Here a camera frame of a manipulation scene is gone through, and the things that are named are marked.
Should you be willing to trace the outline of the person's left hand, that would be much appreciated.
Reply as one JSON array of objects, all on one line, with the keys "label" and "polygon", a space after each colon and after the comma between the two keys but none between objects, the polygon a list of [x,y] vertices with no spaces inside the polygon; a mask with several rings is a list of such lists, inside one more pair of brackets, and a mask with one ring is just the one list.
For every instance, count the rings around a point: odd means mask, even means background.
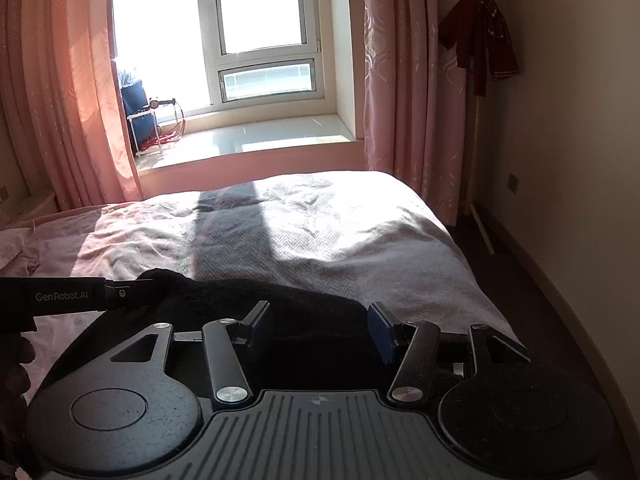
[{"label": "person's left hand", "polygon": [[30,389],[25,365],[35,359],[35,350],[20,333],[1,337],[1,478],[15,479],[23,440]]}]

